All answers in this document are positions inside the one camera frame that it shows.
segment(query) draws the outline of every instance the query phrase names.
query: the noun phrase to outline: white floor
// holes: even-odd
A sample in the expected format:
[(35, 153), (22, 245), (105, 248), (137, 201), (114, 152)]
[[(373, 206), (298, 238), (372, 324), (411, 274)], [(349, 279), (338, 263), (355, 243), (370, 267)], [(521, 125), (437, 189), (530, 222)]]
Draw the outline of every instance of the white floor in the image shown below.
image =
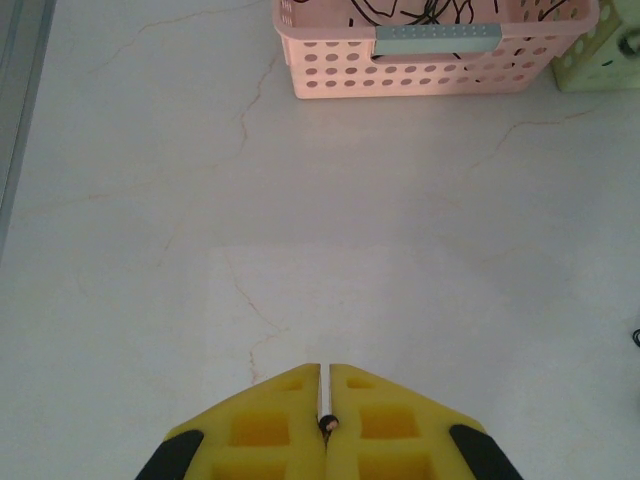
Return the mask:
[(527, 480), (637, 480), (640, 92), (303, 102), (269, 2), (237, 6), (59, 0), (0, 268), (0, 478), (132, 479), (314, 361), (476, 417)]

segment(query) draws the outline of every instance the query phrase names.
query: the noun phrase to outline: black rubber pad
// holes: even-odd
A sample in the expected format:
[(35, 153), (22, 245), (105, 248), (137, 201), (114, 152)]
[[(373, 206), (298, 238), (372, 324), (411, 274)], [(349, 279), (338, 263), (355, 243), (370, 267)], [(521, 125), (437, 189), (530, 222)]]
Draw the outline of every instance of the black rubber pad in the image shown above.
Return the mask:
[(183, 480), (203, 438), (199, 430), (189, 430), (163, 442), (136, 480)]
[(454, 425), (449, 435), (477, 480), (523, 480), (500, 447), (486, 433)]

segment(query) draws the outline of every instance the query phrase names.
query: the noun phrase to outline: basket handle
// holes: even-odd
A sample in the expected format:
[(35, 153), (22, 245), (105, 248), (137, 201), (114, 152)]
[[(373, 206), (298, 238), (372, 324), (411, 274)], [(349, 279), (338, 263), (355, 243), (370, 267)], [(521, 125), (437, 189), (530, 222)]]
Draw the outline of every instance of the basket handle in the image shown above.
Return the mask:
[(376, 27), (374, 55), (492, 52), (502, 40), (499, 23)]

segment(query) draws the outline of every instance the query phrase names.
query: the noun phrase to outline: pink plastic basket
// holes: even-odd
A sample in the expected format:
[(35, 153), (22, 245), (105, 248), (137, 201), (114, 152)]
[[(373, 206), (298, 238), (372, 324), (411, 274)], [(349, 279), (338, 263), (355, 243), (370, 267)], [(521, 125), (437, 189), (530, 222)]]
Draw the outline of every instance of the pink plastic basket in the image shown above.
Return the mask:
[(473, 13), (440, 0), (439, 25), (403, 26), (425, 0), (398, 0), (390, 18), (369, 6), (394, 0), (354, 1), (381, 26), (352, 0), (273, 0), (299, 98), (521, 91), (598, 20), (597, 0), (471, 0)]

